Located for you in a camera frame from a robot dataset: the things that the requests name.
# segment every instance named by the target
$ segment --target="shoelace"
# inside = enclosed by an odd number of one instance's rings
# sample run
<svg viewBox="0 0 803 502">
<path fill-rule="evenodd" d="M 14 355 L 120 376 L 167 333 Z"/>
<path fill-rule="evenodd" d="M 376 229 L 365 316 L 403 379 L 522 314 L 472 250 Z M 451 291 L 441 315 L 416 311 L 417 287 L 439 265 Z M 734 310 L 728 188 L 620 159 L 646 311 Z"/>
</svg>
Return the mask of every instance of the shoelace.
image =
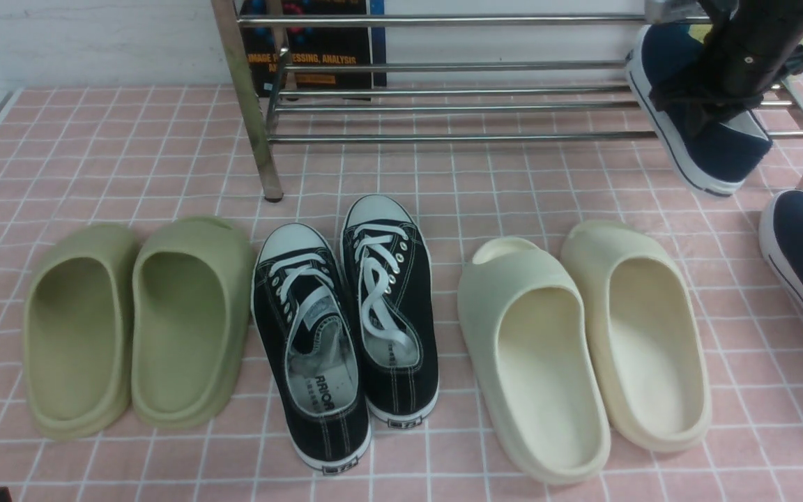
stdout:
<svg viewBox="0 0 803 502">
<path fill-rule="evenodd" d="M 300 254 L 299 257 L 292 257 L 287 258 L 286 260 L 275 261 L 271 269 L 268 271 L 268 277 L 274 277 L 271 280 L 271 286 L 277 286 L 277 283 L 280 282 L 280 277 L 277 276 L 278 271 L 286 269 L 287 267 L 294 266 L 294 264 L 302 264 L 302 266 L 288 269 L 286 271 L 286 279 L 284 279 L 284 283 L 281 284 L 281 287 L 277 289 L 277 296 L 281 300 L 281 306 L 284 308 L 284 314 L 287 316 L 287 322 L 293 321 L 292 312 L 290 312 L 290 304 L 287 302 L 287 294 L 290 292 L 290 286 L 293 285 L 294 280 L 297 280 L 299 277 L 304 275 L 317 277 L 321 279 L 326 285 L 328 285 L 331 289 L 334 286 L 334 282 L 328 277 L 328 274 L 323 273 L 323 271 L 316 269 L 312 266 L 309 261 L 317 261 L 320 264 L 324 264 L 324 258 L 320 257 L 318 254 L 309 253 L 309 254 Z"/>
<path fill-rule="evenodd" d="M 314 305 L 316 300 L 318 300 L 318 298 L 315 298 L 315 296 L 319 295 L 318 289 L 316 289 L 315 292 L 312 292 L 312 295 L 309 295 L 309 298 L 303 299 L 299 305 L 300 311 L 297 312 L 296 320 L 293 320 L 293 312 L 290 312 L 290 302 L 287 302 L 287 294 L 290 292 L 290 286 L 293 286 L 294 280 L 297 280 L 302 276 L 312 276 L 321 279 L 322 282 L 324 282 L 326 286 L 329 286 L 331 289 L 334 286 L 334 282 L 324 273 L 324 271 L 312 266 L 310 263 L 312 260 L 319 264 L 325 264 L 324 258 L 320 257 L 318 254 L 300 254 L 299 257 L 275 261 L 273 266 L 271 266 L 271 269 L 268 271 L 268 277 L 274 277 L 274 279 L 271 280 L 271 286 L 274 287 L 277 286 L 278 282 L 280 282 L 280 277 L 277 276 L 278 271 L 286 269 L 290 266 L 294 266 L 294 264 L 302 264 L 302 266 L 288 269 L 286 271 L 286 279 L 284 279 L 284 283 L 281 284 L 280 288 L 277 289 L 277 296 L 281 300 L 281 305 L 283 305 L 286 320 L 287 322 L 293 322 L 293 325 L 290 328 L 290 337 L 296 336 L 296 331 L 299 330 L 300 320 L 305 317 L 308 310 L 312 308 L 312 305 Z M 319 357 L 318 360 L 307 360 L 304 358 L 304 356 L 302 359 L 293 359 L 293 362 L 291 363 L 293 366 L 293 371 L 299 372 L 299 374 L 314 376 L 321 371 L 322 367 L 334 365 L 334 362 L 340 357 L 339 345 L 339 337 L 334 337 L 334 343 L 332 343 L 330 346 L 329 353 L 327 353 L 326 356 Z"/>
<path fill-rule="evenodd" d="M 398 227 L 390 227 L 386 225 L 360 225 L 355 229 L 353 238 L 359 238 L 361 232 L 378 231 L 389 234 L 396 234 L 401 236 L 402 242 L 399 243 L 399 248 L 402 251 L 408 250 L 408 234 Z M 395 324 L 392 315 L 389 314 L 389 309 L 386 307 L 386 301 L 383 295 L 392 292 L 392 285 L 395 284 L 395 276 L 398 275 L 402 268 L 399 264 L 404 263 L 404 256 L 401 253 L 392 255 L 388 249 L 385 248 L 386 244 L 392 242 L 392 235 L 382 235 L 379 237 L 371 237 L 364 234 L 360 241 L 355 241 L 355 261 L 360 261 L 364 250 L 367 249 L 382 257 L 383 260 L 389 264 L 392 269 L 392 274 L 389 274 L 383 264 L 380 263 L 373 255 L 369 255 L 361 261 L 361 273 L 364 274 L 364 286 L 367 290 L 367 297 L 361 303 L 361 325 L 365 328 L 367 333 L 372 336 L 378 337 L 382 340 L 392 341 L 408 349 L 413 345 L 413 340 L 408 333 L 400 330 L 398 325 Z M 377 328 L 373 322 L 370 321 L 370 312 L 376 315 L 377 321 L 383 328 Z"/>
</svg>

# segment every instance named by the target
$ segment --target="white grout line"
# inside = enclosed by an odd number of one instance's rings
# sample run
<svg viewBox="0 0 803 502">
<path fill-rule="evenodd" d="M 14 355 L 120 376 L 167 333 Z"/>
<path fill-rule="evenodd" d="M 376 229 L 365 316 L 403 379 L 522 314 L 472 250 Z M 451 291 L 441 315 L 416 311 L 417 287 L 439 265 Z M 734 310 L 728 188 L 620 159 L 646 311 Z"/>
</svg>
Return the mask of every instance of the white grout line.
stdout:
<svg viewBox="0 0 803 502">
<path fill-rule="evenodd" d="M 637 155 L 637 160 L 638 160 L 638 162 L 643 162 L 643 161 L 641 161 L 639 155 Z M 651 178 L 649 176 L 647 176 L 646 178 L 647 178 L 647 182 L 650 184 L 650 188 L 652 188 L 652 180 L 651 180 Z M 661 208 L 661 204 L 659 203 L 659 200 L 657 199 L 655 192 L 653 192 L 652 196 L 653 196 L 653 198 L 656 199 L 656 204 L 659 204 L 659 208 Z M 665 212 L 662 211 L 660 213 L 662 215 L 662 220 L 665 222 L 666 228 L 670 229 L 671 228 L 671 223 L 666 218 Z M 721 247 L 719 241 L 717 241 L 717 242 L 718 242 L 718 247 L 720 247 L 721 254 L 724 254 L 723 247 Z M 685 255 L 685 251 L 683 251 L 680 248 L 680 244 L 676 241 L 676 239 L 675 239 L 675 248 L 678 251 L 679 257 L 683 257 L 683 255 Z M 692 290 L 692 289 L 695 288 L 694 282 L 692 282 L 692 278 L 691 278 L 691 276 L 689 276 L 688 273 L 683 273 L 683 280 L 685 280 L 685 282 L 687 282 L 687 284 L 689 285 L 689 290 Z M 701 308 L 702 312 L 707 314 L 707 309 L 705 309 L 705 304 L 704 304 L 704 302 L 702 302 L 702 299 L 700 298 L 699 295 L 696 295 L 696 301 L 697 301 L 698 305 L 700 305 L 700 308 Z M 716 342 L 717 346 L 720 347 L 720 345 L 721 345 L 720 339 L 719 339 L 719 337 L 717 335 L 717 329 L 714 327 L 714 324 L 711 324 L 711 322 L 710 322 L 708 324 L 708 328 L 711 330 L 711 334 L 714 337 L 714 342 Z M 733 369 L 730 366 L 730 362 L 727 361 L 726 357 L 722 357 L 721 359 L 723 360 L 724 368 L 726 368 L 727 375 L 730 378 L 730 381 L 735 383 L 736 382 L 736 378 L 735 378 L 735 376 L 733 374 Z M 749 422 L 749 429 L 751 429 L 752 434 L 755 436 L 755 441 L 758 442 L 758 450 L 760 450 L 761 458 L 764 459 L 764 462 L 765 462 L 765 464 L 767 465 L 767 467 L 769 469 L 769 468 L 772 467 L 771 461 L 767 458 L 767 453 L 765 453 L 764 448 L 762 447 L 761 436 L 758 434 L 758 428 L 756 428 L 755 423 L 751 419 L 751 414 L 749 413 L 749 407 L 745 404 L 745 399 L 742 397 L 742 392 L 740 392 L 740 388 L 739 387 L 735 387 L 735 393 L 736 393 L 736 396 L 739 399 L 740 406 L 742 407 L 742 412 L 745 413 L 746 420 L 748 420 L 748 422 Z M 711 455 L 708 455 L 708 464 L 714 466 L 714 460 L 713 460 Z M 720 480 L 719 473 L 717 473 L 716 469 L 713 470 L 713 473 L 714 473 L 714 479 L 716 479 L 716 481 L 718 483 L 718 487 L 720 488 L 722 495 L 726 496 L 726 492 L 724 491 L 723 482 L 721 482 L 721 480 Z M 775 476 L 774 476 L 774 484 L 777 486 L 777 492 L 778 492 L 778 494 L 780 496 L 780 499 L 784 501 L 785 500 L 785 496 L 783 495 L 783 487 L 780 486 L 779 480 L 777 480 L 777 477 L 775 477 Z"/>
<path fill-rule="evenodd" d="M 153 88 L 147 92 L 147 96 L 144 98 L 144 104 L 141 105 L 140 114 L 143 114 L 144 108 L 147 106 L 148 102 L 150 101 L 152 94 L 153 94 Z M 114 102 L 116 102 L 116 100 L 118 99 L 119 96 L 120 96 L 120 91 L 117 91 L 117 94 L 114 96 Z M 134 133 L 136 131 L 137 127 L 138 127 L 138 124 L 136 123 L 135 126 L 132 127 L 132 133 Z M 125 157 L 125 152 L 128 151 L 128 144 L 129 144 L 128 140 L 125 141 L 125 146 L 123 146 L 123 151 L 122 151 L 122 155 L 121 155 L 120 159 Z M 111 182 L 114 180 L 114 176 L 116 175 L 117 169 L 120 169 L 120 161 L 117 161 L 116 164 L 114 165 L 114 172 L 112 172 L 111 178 L 108 180 L 107 185 L 105 187 L 105 191 L 102 192 L 101 197 L 98 200 L 98 206 L 96 206 L 95 212 L 92 213 L 92 217 L 90 218 L 89 222 L 93 222 L 95 220 L 95 215 L 98 214 L 98 210 L 101 208 L 101 202 L 103 200 L 105 200 L 105 196 L 107 194 L 107 189 L 109 188 L 109 185 L 111 185 Z M 137 209 L 138 206 L 141 206 L 141 201 L 140 200 L 137 203 L 136 212 L 138 210 Z M 91 455 L 89 457 L 89 464 L 86 465 L 86 471 L 83 474 L 83 483 L 79 486 L 79 493 L 77 493 L 77 495 L 76 495 L 77 500 L 81 500 L 82 499 L 83 492 L 85 492 L 85 490 L 86 490 L 86 482 L 87 482 L 87 480 L 89 480 L 89 473 L 92 472 L 92 463 L 93 463 L 93 461 L 95 461 L 95 455 L 98 454 L 98 445 L 100 444 L 101 438 L 103 437 L 103 435 L 105 435 L 105 433 L 103 431 L 99 431 L 98 434 L 96 434 L 96 436 L 95 436 L 95 445 L 92 446 L 92 453 L 91 453 Z"/>
</svg>

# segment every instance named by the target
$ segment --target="shoe tongue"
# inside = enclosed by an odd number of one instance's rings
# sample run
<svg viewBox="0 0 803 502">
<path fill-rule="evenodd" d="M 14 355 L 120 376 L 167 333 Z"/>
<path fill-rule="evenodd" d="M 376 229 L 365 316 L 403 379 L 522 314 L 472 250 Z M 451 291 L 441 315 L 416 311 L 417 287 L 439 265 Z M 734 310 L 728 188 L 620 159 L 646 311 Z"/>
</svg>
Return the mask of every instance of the shoe tongue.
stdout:
<svg viewBox="0 0 803 502">
<path fill-rule="evenodd" d="M 340 342 L 343 319 L 327 286 L 313 290 L 300 303 L 299 327 L 290 350 L 290 369 L 297 374 L 318 374 L 319 370 L 343 361 Z"/>
</svg>

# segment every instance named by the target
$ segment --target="rubber sole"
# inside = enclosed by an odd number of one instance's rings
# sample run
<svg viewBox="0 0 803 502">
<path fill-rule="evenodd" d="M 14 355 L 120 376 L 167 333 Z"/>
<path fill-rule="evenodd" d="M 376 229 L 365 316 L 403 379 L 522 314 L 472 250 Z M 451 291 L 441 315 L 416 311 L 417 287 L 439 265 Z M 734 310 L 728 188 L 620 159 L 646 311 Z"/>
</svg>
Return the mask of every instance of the rubber sole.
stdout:
<svg viewBox="0 0 803 502">
<path fill-rule="evenodd" d="M 401 207 L 401 210 L 404 211 L 405 214 L 407 214 L 408 219 L 410 219 L 411 222 L 414 222 L 414 219 L 411 218 L 411 213 L 408 213 L 408 210 L 405 209 L 404 206 L 402 206 L 401 204 L 398 204 L 398 206 Z M 340 263 L 339 263 L 340 264 L 340 271 L 343 273 L 343 281 L 344 282 L 346 282 L 345 248 L 343 247 L 342 235 L 345 233 L 345 229 L 349 225 L 349 214 L 351 213 L 351 209 L 353 209 L 353 207 L 355 207 L 355 204 L 353 204 L 353 206 L 349 208 L 349 212 L 346 214 L 345 218 L 343 219 L 343 229 L 341 230 L 341 233 L 340 233 L 341 238 L 339 239 L 339 242 L 337 242 L 337 245 L 340 248 Z M 433 257 L 432 257 L 432 254 L 429 253 L 429 248 L 427 247 L 426 244 L 423 245 L 423 248 L 426 249 L 426 251 L 427 251 L 427 263 L 429 264 L 429 290 L 432 291 L 433 290 Z M 351 291 L 351 289 L 349 289 L 349 288 L 351 288 L 350 284 L 345 284 L 345 287 L 347 288 L 347 290 Z M 380 420 L 380 422 L 385 423 L 391 429 L 412 429 L 414 427 L 417 427 L 418 425 L 421 425 L 421 423 L 423 423 L 423 420 L 425 418 L 427 418 L 428 414 L 430 414 L 433 411 L 433 408 L 436 407 L 436 401 L 438 401 L 438 398 L 439 398 L 439 385 L 438 385 L 438 382 L 436 382 L 436 394 L 433 396 L 432 400 L 430 400 L 429 403 L 426 406 L 424 406 L 420 410 L 415 411 L 414 413 L 404 414 L 404 416 L 398 416 L 398 414 L 388 413 L 388 412 L 385 412 L 385 411 L 377 408 L 376 406 L 374 406 L 373 403 L 370 402 L 370 400 L 367 400 L 367 409 L 370 410 L 370 413 L 373 414 L 373 416 L 377 420 Z"/>
<path fill-rule="evenodd" d="M 742 187 L 742 181 L 738 183 L 720 181 L 705 174 L 689 157 L 689 152 L 686 150 L 686 145 L 683 144 L 678 128 L 672 123 L 668 114 L 666 112 L 657 112 L 655 106 L 650 102 L 649 96 L 652 84 L 643 70 L 643 60 L 641 59 L 643 39 L 646 37 L 649 28 L 649 26 L 645 26 L 641 29 L 637 47 L 627 55 L 625 77 L 627 78 L 628 86 L 637 96 L 637 104 L 651 118 L 652 128 L 659 135 L 662 146 L 665 147 L 669 158 L 675 163 L 675 172 L 681 180 L 694 192 L 703 196 L 732 196 L 736 190 Z"/>
<path fill-rule="evenodd" d="M 777 200 L 784 193 L 786 192 L 780 192 L 774 196 L 774 199 L 770 201 L 767 207 L 765 207 L 764 212 L 761 213 L 761 223 L 758 226 L 758 239 L 760 240 L 761 252 L 764 255 L 764 260 L 767 261 L 770 268 L 774 270 L 785 289 L 789 291 L 789 294 L 795 299 L 797 304 L 803 307 L 803 284 L 777 244 L 777 235 L 774 233 L 774 210 L 775 206 L 777 206 Z"/>
</svg>

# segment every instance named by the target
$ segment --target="metal shoe rack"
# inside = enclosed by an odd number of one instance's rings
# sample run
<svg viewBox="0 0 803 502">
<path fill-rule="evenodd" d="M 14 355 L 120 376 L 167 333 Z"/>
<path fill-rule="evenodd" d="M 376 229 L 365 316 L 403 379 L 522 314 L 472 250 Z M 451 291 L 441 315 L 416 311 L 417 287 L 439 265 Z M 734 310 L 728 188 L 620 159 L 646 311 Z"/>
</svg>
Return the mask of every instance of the metal shoe rack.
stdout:
<svg viewBox="0 0 803 502">
<path fill-rule="evenodd" d="M 655 132 L 611 131 L 562 134 L 354 134 L 294 135 L 281 134 L 277 127 L 280 114 L 488 114 L 488 112 L 575 112 L 637 108 L 634 101 L 558 101 L 536 105 L 322 105 L 325 98 L 446 98 L 447 96 L 549 96 L 614 94 L 628 90 L 627 85 L 540 86 L 506 89 L 372 89 L 309 90 L 296 89 L 296 73 L 436 73 L 439 71 L 529 71 L 529 70 L 608 70 L 624 69 L 625 61 L 517 61 L 516 63 L 385 63 L 366 66 L 301 66 L 294 64 L 287 47 L 288 28 L 406 28 L 406 26 L 574 26 L 645 24 L 643 14 L 528 14 L 492 16 L 456 15 L 382 15 L 382 16 L 283 16 L 281 0 L 267 0 L 268 15 L 237 16 L 234 0 L 211 0 L 225 49 L 227 64 L 240 103 L 241 114 L 250 137 L 259 180 L 266 200 L 277 202 L 284 196 L 277 175 L 271 145 L 312 144 L 391 144 L 391 143 L 522 143 L 535 141 L 605 141 L 656 137 Z M 689 24 L 708 23 L 704 17 L 683 20 Z M 263 114 L 254 91 L 252 73 L 243 49 L 242 29 L 270 28 L 278 51 L 276 79 L 268 107 Z M 774 99 L 764 108 L 786 109 L 799 126 L 797 130 L 773 130 L 774 139 L 803 139 L 803 99 L 784 80 L 774 86 Z M 803 176 L 799 183 L 803 190 Z"/>
</svg>

